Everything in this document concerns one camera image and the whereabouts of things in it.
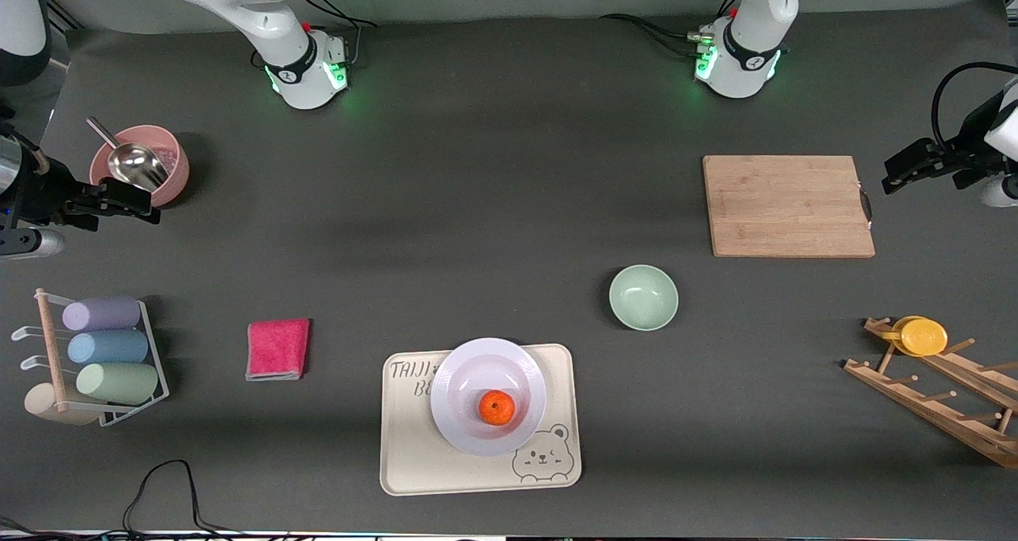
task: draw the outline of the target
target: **metal ladle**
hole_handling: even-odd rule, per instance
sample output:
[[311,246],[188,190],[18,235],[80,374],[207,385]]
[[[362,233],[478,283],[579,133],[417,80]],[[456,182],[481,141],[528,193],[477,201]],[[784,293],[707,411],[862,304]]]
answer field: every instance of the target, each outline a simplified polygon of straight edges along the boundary
[[130,142],[123,144],[117,142],[116,136],[95,117],[89,116],[84,121],[110,147],[113,147],[108,161],[110,173],[117,179],[152,193],[169,177],[166,167],[159,161],[156,152],[149,147]]

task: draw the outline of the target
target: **pink bowl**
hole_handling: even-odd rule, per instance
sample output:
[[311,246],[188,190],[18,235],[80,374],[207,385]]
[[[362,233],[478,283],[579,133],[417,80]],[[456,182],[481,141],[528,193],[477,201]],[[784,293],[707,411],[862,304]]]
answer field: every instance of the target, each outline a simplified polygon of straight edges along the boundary
[[[173,133],[158,125],[135,125],[117,133],[117,140],[123,143],[149,146],[160,156],[160,159],[164,160],[163,165],[170,176],[158,190],[152,193],[153,207],[163,207],[184,191],[187,177],[190,175],[190,164],[187,163],[187,154],[184,153]],[[103,144],[103,147],[99,147],[99,151],[96,152],[96,156],[92,157],[89,179],[93,185],[98,185],[99,179],[113,177],[109,166],[111,153],[113,153],[113,147],[110,147],[109,144]]]

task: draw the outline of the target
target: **wooden mug rack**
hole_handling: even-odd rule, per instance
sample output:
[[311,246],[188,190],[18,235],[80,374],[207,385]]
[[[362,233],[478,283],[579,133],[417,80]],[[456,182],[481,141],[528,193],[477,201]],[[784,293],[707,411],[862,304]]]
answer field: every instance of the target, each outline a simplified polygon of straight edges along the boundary
[[[891,330],[891,319],[866,319],[863,328],[880,337],[882,332]],[[1005,392],[1018,392],[1018,380],[1001,372],[1018,369],[1018,362],[983,366],[958,356],[960,349],[975,342],[969,338],[949,346],[939,355],[918,358],[927,366],[945,375],[947,378],[961,384],[972,393],[993,403],[997,410],[978,414],[962,414],[948,405],[948,400],[958,395],[954,390],[932,395],[922,393],[908,387],[908,384],[918,381],[916,375],[891,379],[884,375],[891,363],[896,348],[889,344],[884,358],[876,368],[870,368],[868,362],[845,362],[846,372],[865,382],[869,387],[901,403],[930,422],[938,428],[951,434],[965,445],[977,450],[978,453],[993,459],[1005,468],[1018,469],[1018,436],[1007,434],[1008,425],[1015,410],[1018,410],[1018,399]]]

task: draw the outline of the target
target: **blue cup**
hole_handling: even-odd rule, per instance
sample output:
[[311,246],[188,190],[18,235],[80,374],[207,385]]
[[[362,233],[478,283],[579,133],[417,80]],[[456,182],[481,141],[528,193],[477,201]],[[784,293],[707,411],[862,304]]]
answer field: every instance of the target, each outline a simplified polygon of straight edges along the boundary
[[83,332],[70,339],[67,356],[75,364],[138,364],[149,356],[149,337],[137,330]]

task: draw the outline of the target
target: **yellow mug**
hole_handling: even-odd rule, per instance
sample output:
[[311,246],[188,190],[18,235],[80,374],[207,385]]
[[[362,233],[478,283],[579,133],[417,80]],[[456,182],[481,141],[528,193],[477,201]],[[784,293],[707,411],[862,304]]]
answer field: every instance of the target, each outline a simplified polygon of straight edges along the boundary
[[948,332],[940,323],[921,316],[905,317],[891,328],[881,332],[881,338],[910,357],[929,357],[944,351],[948,346]]

